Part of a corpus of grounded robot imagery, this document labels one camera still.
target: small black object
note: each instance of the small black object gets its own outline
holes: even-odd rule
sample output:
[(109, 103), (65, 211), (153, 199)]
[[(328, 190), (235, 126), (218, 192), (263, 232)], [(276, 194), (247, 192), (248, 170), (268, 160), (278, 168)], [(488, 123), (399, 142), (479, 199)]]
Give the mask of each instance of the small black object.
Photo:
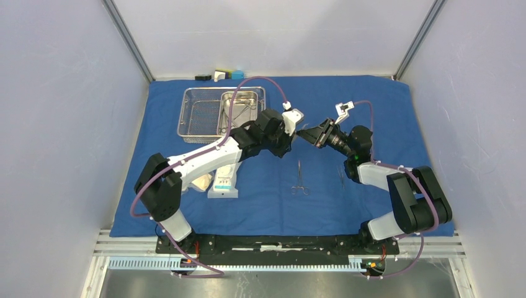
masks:
[(198, 74), (197, 76), (195, 76), (195, 80), (196, 81), (209, 81), (212, 79), (212, 75), (210, 74)]

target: white object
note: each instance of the white object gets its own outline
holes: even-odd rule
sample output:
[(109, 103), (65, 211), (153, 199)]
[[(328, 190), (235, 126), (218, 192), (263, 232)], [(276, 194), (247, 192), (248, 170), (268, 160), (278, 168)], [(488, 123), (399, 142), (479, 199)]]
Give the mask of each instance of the white object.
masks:
[(296, 125), (303, 121), (303, 113), (298, 109), (292, 109), (282, 113), (283, 121), (285, 122), (285, 133), (293, 135), (296, 132)]
[[(371, 185), (389, 191), (387, 176), (395, 173), (403, 173), (398, 169), (386, 168), (375, 163), (363, 163), (358, 166), (358, 177), (364, 185)], [(391, 211), (381, 217), (373, 219), (368, 223), (369, 232), (375, 240), (382, 240), (394, 237), (404, 232), (400, 229), (395, 220), (395, 215)]]
[(210, 183), (212, 182), (212, 178), (213, 178), (212, 175), (206, 173), (203, 176), (197, 178), (196, 180), (193, 180), (190, 183), (190, 186), (192, 186), (192, 188), (198, 192), (204, 192), (210, 186)]
[(192, 233), (192, 227), (190, 227), (190, 224), (186, 221), (180, 209), (168, 219), (160, 222), (160, 224), (163, 225), (163, 228), (167, 230), (177, 242)]
[(387, 185), (387, 176), (395, 173), (404, 173), (398, 169), (386, 168), (378, 166), (374, 163), (362, 163), (358, 166), (358, 177), (360, 182), (365, 185), (376, 186), (384, 191), (389, 191)]
[[(301, 248), (289, 248), (286, 250), (274, 250), (274, 249), (261, 249), (261, 251), (297, 251)], [(107, 260), (106, 267), (111, 270), (173, 270), (173, 271), (193, 271), (195, 268), (188, 268), (181, 266), (184, 257), (177, 255), (172, 256), (150, 256), (150, 257), (137, 257), (137, 256), (114, 256), (111, 260)], [(222, 271), (263, 271), (263, 272), (365, 272), (366, 269), (362, 269), (361, 264), (362, 258), (349, 257), (349, 264), (339, 265), (235, 265), (225, 266), (217, 265), (214, 268), (218, 268)]]
[(237, 172), (241, 163), (222, 166), (215, 171), (214, 182), (208, 190), (208, 198), (237, 198), (238, 190), (236, 189)]
[(338, 118), (334, 122), (334, 124), (340, 124), (345, 119), (349, 117), (349, 110), (354, 108), (354, 104), (352, 101), (349, 101), (345, 104), (339, 103), (336, 105), (336, 112), (338, 113)]
[(285, 111), (289, 110), (292, 107), (292, 104), (290, 103), (290, 101), (284, 102), (282, 105), (283, 105), (283, 110)]
[(181, 180), (183, 188), (187, 187), (188, 184), (193, 180), (203, 176), (206, 173), (209, 173), (219, 167), (237, 163), (239, 161), (241, 157), (241, 149), (239, 149), (239, 144), (236, 142), (236, 140), (231, 137), (228, 137), (226, 143), (221, 146), (219, 150), (213, 150), (190, 160), (187, 159), (190, 155), (193, 155), (196, 152), (204, 151), (210, 147), (215, 148), (220, 142), (221, 139), (192, 152), (169, 157), (169, 165), (173, 165), (177, 161), (186, 158), (184, 165), (179, 165), (174, 168), (175, 172), (180, 172), (182, 175)]
[(367, 225), (374, 240), (383, 240), (404, 233), (396, 223), (395, 214), (392, 211), (369, 221)]
[(225, 79), (226, 73), (224, 71), (214, 71), (214, 82), (218, 82), (220, 79)]

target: metal table surface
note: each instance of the metal table surface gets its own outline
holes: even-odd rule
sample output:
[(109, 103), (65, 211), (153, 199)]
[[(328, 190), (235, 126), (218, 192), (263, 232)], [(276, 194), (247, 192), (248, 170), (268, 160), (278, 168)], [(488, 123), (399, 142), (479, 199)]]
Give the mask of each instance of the metal table surface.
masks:
[[(387, 261), (386, 273), (409, 260)], [(460, 297), (446, 258), (420, 260), (398, 277), (368, 281), (357, 273), (227, 272), (219, 279), (179, 279), (160, 270), (106, 273), (101, 297)]]

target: cable clip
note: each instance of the cable clip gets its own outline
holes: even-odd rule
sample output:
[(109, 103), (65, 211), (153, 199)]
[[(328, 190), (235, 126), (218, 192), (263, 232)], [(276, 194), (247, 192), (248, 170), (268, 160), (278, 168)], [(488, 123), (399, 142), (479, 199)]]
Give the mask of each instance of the cable clip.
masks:
[(334, 124), (339, 124), (349, 117), (349, 110), (354, 108), (352, 101), (347, 103), (339, 103), (336, 105), (336, 112), (338, 113), (338, 119)]
[(292, 108), (292, 104), (290, 103), (290, 101), (283, 103), (283, 110), (290, 111), (291, 108)]

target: forceps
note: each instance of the forceps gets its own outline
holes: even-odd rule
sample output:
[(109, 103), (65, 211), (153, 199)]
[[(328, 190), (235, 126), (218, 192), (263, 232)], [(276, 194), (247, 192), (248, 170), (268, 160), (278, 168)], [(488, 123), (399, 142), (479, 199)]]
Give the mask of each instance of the forceps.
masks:
[(301, 162), (298, 160), (298, 185), (292, 186), (290, 192), (292, 194), (297, 194), (299, 189), (301, 189), (305, 195), (311, 193), (308, 187), (303, 186), (303, 177), (301, 176)]
[[(246, 110), (248, 110), (250, 108), (250, 110), (255, 110), (257, 109), (257, 105), (255, 104), (245, 104), (245, 108), (243, 109), (243, 111), (239, 112), (238, 115), (236, 117), (234, 117), (232, 119), (232, 121), (230, 123), (232, 123), (232, 128), (235, 128), (235, 127), (239, 127), (239, 125), (235, 122), (235, 120), (241, 116), (241, 114), (243, 114)], [(228, 112), (226, 110), (223, 111), (224, 115), (225, 115), (225, 118), (226, 118), (226, 121), (228, 123)], [(220, 133), (226, 133), (226, 127), (222, 127), (220, 129)]]
[(340, 166), (337, 166), (338, 168), (338, 176), (340, 176), (340, 182), (342, 183), (342, 187), (345, 189), (345, 177), (344, 177), (344, 169), (342, 169)]

